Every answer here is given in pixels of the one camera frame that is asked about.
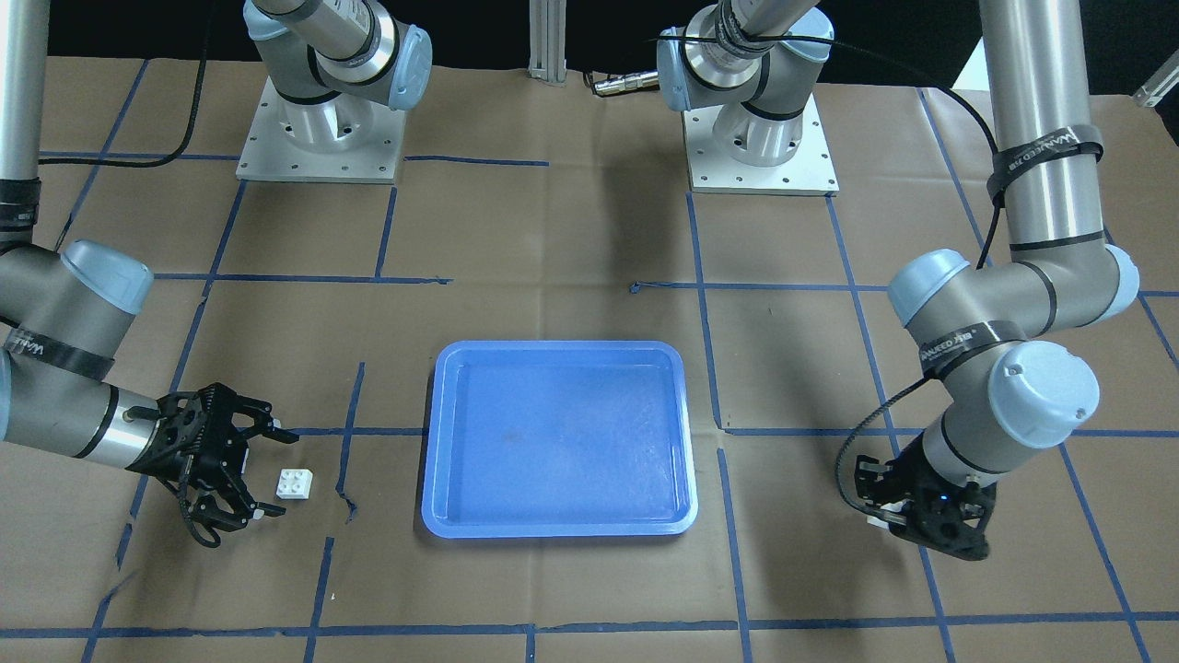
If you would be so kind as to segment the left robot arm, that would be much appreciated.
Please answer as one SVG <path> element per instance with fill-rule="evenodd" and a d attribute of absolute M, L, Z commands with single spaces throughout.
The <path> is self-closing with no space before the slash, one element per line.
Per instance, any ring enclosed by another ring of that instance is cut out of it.
<path fill-rule="evenodd" d="M 1048 332 L 1112 319 L 1137 301 L 1138 268 L 1104 235 L 1079 4 L 982 1 L 994 125 L 986 192 L 1005 214 L 1010 261 L 935 250 L 888 285 L 917 344 L 922 381 L 951 403 L 893 460 L 858 457 L 847 506 L 905 541 L 982 562 L 997 480 L 1055 448 L 1096 411 L 1091 366 Z"/>

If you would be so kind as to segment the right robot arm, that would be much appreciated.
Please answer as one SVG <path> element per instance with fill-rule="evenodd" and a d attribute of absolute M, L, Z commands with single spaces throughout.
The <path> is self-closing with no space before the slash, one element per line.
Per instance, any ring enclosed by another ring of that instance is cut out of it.
<path fill-rule="evenodd" d="M 284 508 L 250 494 L 253 436 L 292 444 L 266 401 L 223 383 L 158 399 L 107 381 L 153 283 L 140 261 L 77 239 L 34 243 L 48 50 L 46 1 L 4 2 L 1 433 L 26 448 L 163 483 L 205 547 Z M 433 42 L 378 1 L 248 1 L 268 81 L 241 150 L 241 180 L 391 183 Z"/>

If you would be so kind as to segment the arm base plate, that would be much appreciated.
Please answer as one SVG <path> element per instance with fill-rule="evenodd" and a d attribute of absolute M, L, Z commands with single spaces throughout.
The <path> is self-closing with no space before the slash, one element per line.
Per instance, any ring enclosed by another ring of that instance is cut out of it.
<path fill-rule="evenodd" d="M 281 97 L 266 80 L 236 176 L 270 183 L 395 184 L 407 110 L 354 96 L 317 105 Z"/>
<path fill-rule="evenodd" d="M 684 110 L 691 192 L 835 196 L 841 185 L 814 96 L 788 122 L 740 104 Z"/>

